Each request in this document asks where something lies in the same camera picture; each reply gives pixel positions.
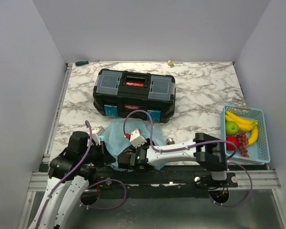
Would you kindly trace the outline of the light blue plastic bag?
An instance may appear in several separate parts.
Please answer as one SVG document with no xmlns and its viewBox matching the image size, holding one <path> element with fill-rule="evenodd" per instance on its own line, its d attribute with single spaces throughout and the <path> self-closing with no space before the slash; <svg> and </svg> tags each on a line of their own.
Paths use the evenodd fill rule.
<svg viewBox="0 0 286 229">
<path fill-rule="evenodd" d="M 143 121 L 127 121 L 125 131 L 130 133 L 134 129 L 139 128 L 144 138 L 150 137 L 150 124 L 145 124 Z M 124 136 L 123 121 L 112 122 L 102 135 L 102 140 L 109 153 L 117 160 L 118 155 L 131 145 L 130 141 Z M 166 141 L 163 138 L 163 132 L 160 128 L 153 127 L 153 144 L 155 146 L 164 146 Z"/>
</svg>

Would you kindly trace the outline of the red fake fruit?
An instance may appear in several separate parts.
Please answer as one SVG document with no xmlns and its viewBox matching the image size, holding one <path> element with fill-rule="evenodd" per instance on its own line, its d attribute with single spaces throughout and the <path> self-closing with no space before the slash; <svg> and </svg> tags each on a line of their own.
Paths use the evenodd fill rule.
<svg viewBox="0 0 286 229">
<path fill-rule="evenodd" d="M 228 151 L 234 151 L 235 148 L 236 149 L 239 148 L 239 142 L 238 142 L 238 139 L 235 136 L 227 136 L 226 137 L 226 141 L 229 142 L 229 143 L 226 144 L 226 149 Z"/>
</svg>

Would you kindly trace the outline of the green fake apple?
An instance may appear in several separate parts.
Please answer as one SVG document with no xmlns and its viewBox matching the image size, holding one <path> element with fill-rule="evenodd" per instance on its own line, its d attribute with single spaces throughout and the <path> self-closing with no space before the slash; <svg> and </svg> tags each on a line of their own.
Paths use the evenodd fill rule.
<svg viewBox="0 0 286 229">
<path fill-rule="evenodd" d="M 236 135 L 239 131 L 239 126 L 236 122 L 234 121 L 227 121 L 225 123 L 225 132 L 226 135 L 228 136 L 232 136 L 232 135 Z"/>
</svg>

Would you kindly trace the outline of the purple fake grape bunch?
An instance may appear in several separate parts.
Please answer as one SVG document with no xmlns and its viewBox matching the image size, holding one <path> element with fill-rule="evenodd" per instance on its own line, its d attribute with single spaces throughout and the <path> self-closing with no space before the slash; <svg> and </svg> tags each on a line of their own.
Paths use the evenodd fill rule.
<svg viewBox="0 0 286 229">
<path fill-rule="evenodd" d="M 238 149 L 243 157 L 249 157 L 248 155 L 248 150 L 247 150 L 247 145 L 248 145 L 248 138 L 246 136 L 245 131 L 239 131 L 238 134 L 236 135 L 236 139 L 238 141 Z"/>
</svg>

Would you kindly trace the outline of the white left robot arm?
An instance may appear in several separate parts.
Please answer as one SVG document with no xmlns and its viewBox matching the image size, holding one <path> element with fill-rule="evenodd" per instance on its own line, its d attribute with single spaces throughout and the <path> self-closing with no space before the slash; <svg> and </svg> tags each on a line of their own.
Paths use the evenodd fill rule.
<svg viewBox="0 0 286 229">
<path fill-rule="evenodd" d="M 62 229 L 85 189 L 96 184 L 96 168 L 115 162 L 105 147 L 102 127 L 75 131 L 67 147 L 49 164 L 46 190 L 31 229 Z"/>
</svg>

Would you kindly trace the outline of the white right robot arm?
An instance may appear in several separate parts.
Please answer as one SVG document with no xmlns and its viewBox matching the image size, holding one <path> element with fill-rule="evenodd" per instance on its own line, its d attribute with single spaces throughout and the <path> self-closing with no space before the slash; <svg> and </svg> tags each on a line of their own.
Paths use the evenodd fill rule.
<svg viewBox="0 0 286 229">
<path fill-rule="evenodd" d="M 207 134 L 197 133 L 195 138 L 180 144 L 154 146 L 139 132 L 128 135 L 131 146 L 118 155 L 118 168 L 148 170 L 163 164 L 181 161 L 197 162 L 211 172 L 210 182 L 220 187 L 227 181 L 225 141 Z"/>
</svg>

